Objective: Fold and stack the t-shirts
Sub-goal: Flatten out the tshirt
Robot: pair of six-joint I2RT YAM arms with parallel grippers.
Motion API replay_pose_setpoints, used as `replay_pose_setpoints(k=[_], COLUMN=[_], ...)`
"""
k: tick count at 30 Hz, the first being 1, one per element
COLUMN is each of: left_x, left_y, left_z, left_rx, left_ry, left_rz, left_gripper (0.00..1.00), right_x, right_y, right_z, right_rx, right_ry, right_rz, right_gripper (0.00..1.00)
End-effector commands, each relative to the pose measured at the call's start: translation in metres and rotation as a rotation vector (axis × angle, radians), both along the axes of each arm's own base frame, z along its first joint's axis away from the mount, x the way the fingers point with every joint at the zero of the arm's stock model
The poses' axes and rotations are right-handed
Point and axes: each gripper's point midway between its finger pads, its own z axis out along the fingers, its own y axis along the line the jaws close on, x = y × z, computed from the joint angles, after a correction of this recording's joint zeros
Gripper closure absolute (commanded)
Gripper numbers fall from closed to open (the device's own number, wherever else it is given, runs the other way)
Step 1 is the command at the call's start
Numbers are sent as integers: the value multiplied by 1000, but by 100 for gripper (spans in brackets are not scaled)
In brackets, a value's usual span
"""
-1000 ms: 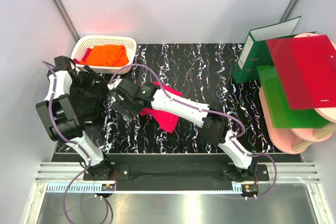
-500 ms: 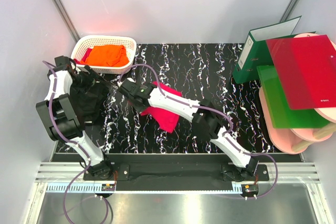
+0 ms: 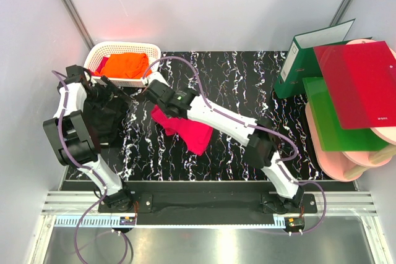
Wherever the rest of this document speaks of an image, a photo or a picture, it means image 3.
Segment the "magenta t shirt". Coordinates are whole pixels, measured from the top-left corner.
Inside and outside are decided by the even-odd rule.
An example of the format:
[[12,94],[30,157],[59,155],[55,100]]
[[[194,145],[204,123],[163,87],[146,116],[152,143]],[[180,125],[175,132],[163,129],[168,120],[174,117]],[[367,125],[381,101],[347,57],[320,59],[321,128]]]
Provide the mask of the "magenta t shirt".
[[212,137],[212,127],[189,119],[167,117],[157,105],[151,111],[151,117],[164,128],[167,136],[180,136],[190,152],[202,156],[206,151]]

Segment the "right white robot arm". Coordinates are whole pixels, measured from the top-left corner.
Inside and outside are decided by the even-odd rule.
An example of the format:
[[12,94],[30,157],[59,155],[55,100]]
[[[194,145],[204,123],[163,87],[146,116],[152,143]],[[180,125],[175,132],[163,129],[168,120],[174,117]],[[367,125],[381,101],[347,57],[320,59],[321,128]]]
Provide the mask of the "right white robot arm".
[[277,147],[284,135],[264,122],[222,108],[191,88],[174,91],[158,72],[143,83],[146,98],[166,116],[205,124],[238,141],[244,147],[243,162],[267,176],[284,210],[292,213],[302,207],[304,189],[286,168]]

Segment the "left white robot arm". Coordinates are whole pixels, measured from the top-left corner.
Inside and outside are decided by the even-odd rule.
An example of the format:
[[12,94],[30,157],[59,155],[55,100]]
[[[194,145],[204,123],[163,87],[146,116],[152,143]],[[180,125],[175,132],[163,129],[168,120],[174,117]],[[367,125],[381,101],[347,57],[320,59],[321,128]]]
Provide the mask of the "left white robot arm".
[[137,211],[131,189],[106,163],[101,148],[111,144],[132,100],[109,78],[95,83],[82,66],[69,66],[59,79],[60,101],[43,129],[58,161],[85,174],[96,186],[100,204],[117,212]]

